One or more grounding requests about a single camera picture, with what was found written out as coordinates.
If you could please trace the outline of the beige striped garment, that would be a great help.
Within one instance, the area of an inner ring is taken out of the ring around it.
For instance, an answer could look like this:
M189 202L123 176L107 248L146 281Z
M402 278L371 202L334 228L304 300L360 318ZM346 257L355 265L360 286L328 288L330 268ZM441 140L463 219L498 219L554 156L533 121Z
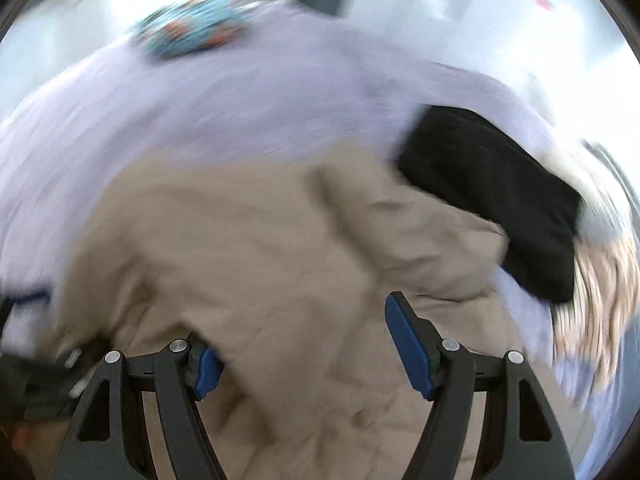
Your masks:
M592 388L602 390L618 367L620 342L639 312L636 237L574 244L574 294L553 308L554 356L577 358L593 369Z

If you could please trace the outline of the black knit garment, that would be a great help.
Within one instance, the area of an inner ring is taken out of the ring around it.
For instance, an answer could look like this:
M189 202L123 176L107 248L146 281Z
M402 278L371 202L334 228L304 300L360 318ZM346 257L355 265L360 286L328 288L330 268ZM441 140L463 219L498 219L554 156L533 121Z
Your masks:
M501 226L503 270L549 304L574 296L579 193L479 114L431 106L413 126L397 168L416 188Z

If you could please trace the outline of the lavender bed sheet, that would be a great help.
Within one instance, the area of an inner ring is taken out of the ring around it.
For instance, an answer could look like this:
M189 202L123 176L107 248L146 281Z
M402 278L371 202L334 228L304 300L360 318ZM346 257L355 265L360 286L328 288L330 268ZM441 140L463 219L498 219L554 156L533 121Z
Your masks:
M14 314L33 356L99 333L207 340L280 434L311 401L375 290L399 287L484 350L551 358L551 318L497 266L502 235L420 193L425 271L369 270L364 220L322 204L329 160L378 169L429 105L477 112L538 154L541 119L489 76L432 63L335 18L271 3L228 46L153 61L118 42L64 70L1 126L1 275L53 282Z

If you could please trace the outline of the blue monkey print pillow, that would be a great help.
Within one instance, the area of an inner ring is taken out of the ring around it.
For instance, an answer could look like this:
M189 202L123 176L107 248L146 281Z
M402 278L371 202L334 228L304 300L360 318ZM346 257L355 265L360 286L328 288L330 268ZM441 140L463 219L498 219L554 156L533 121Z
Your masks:
M178 58L228 44L247 28L250 0L189 0L137 22L132 42L152 58Z

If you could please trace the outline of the beige puffer jacket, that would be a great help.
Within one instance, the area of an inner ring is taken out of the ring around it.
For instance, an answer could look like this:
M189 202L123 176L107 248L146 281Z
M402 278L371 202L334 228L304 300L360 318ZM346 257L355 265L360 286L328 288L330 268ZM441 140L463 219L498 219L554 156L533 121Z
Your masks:
M66 266L46 350L105 344L59 479L570 479L590 435L492 277L495 223L355 145L135 162Z

